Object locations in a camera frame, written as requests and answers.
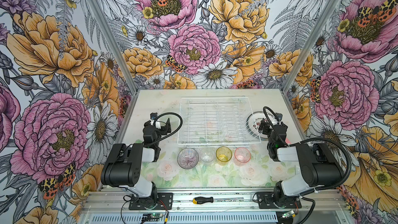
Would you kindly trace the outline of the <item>pink glass cup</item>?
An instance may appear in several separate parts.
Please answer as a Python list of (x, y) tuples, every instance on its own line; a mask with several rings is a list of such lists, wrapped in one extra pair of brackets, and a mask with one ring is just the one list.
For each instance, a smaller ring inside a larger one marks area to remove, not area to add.
[(241, 167), (246, 165), (251, 160), (251, 153), (245, 147), (238, 147), (234, 151), (233, 159), (234, 163)]

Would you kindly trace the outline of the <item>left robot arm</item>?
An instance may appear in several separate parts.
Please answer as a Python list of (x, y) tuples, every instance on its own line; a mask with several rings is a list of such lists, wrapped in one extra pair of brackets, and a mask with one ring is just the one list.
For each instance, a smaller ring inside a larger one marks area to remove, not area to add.
[(157, 188), (141, 176), (141, 167), (143, 163), (157, 162), (160, 139), (171, 132), (169, 120), (163, 125), (150, 120), (144, 124), (143, 142), (113, 145), (101, 172), (101, 183), (131, 193), (131, 201), (138, 207), (154, 209), (160, 204)]

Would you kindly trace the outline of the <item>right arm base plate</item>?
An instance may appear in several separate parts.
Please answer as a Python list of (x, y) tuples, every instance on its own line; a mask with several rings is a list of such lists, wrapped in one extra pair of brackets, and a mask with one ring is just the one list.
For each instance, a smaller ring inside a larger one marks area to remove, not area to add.
[(257, 192), (257, 203), (259, 209), (301, 209), (299, 198), (287, 197), (285, 195), (275, 196), (273, 192)]

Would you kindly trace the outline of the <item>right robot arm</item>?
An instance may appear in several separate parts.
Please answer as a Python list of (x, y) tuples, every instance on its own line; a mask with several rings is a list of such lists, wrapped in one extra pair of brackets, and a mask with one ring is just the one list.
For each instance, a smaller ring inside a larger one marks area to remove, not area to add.
[(268, 138), (267, 150), (274, 162), (297, 162), (300, 172), (276, 183), (272, 194), (259, 204), (271, 202), (276, 207), (293, 207), (300, 197), (333, 189), (345, 182), (352, 162), (344, 147), (331, 139), (310, 138), (287, 144), (287, 126), (282, 122), (262, 119), (258, 131)]

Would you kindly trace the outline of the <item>yellow glass cup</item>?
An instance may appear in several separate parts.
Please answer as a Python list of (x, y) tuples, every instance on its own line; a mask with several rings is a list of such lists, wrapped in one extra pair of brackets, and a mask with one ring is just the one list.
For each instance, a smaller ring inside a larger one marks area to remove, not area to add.
[(216, 150), (217, 163), (221, 166), (227, 165), (232, 159), (232, 151), (230, 148), (221, 146)]

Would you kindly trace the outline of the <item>white wire dish rack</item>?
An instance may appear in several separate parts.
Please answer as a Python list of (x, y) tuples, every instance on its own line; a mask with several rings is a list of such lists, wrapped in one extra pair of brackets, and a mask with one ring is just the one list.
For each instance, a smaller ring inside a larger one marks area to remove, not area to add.
[(183, 147), (248, 147), (261, 140), (246, 129), (254, 113), (248, 97), (184, 97), (180, 100), (183, 124), (177, 144)]

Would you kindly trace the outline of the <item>striped small bowl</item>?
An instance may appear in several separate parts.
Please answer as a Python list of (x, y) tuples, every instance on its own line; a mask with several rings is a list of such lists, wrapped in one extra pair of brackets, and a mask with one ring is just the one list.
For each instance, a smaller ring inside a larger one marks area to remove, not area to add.
[(177, 157), (178, 165), (185, 170), (194, 168), (198, 162), (199, 153), (193, 148), (183, 149)]

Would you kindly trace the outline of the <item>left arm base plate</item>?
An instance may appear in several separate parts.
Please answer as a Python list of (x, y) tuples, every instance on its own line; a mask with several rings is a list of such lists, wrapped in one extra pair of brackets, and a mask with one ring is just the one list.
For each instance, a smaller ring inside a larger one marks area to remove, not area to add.
[(138, 198), (137, 200), (130, 201), (128, 208), (131, 211), (164, 211), (165, 208), (171, 210), (173, 206), (173, 196), (172, 193), (158, 193), (157, 201), (155, 201), (153, 197)]

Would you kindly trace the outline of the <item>clear glass cup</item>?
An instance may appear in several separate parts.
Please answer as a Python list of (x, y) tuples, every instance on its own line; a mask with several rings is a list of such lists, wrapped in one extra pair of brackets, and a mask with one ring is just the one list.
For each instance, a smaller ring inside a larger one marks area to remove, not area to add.
[(211, 164), (214, 162), (216, 152), (211, 147), (203, 147), (200, 149), (200, 160), (203, 164)]

